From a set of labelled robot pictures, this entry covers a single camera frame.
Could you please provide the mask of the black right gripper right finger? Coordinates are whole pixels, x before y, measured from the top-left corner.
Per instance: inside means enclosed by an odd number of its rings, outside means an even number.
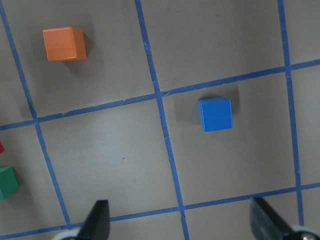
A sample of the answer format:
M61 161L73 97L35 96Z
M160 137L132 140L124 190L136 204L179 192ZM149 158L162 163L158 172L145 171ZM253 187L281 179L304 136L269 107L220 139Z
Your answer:
M288 240L295 231L262 197L250 202L250 229L256 240Z

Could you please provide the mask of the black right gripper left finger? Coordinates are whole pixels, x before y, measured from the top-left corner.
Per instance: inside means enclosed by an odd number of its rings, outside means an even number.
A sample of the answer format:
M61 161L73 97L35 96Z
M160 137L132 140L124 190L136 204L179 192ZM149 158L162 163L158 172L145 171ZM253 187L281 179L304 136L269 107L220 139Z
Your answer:
M110 236L108 200L97 200L76 235L76 240L107 240Z

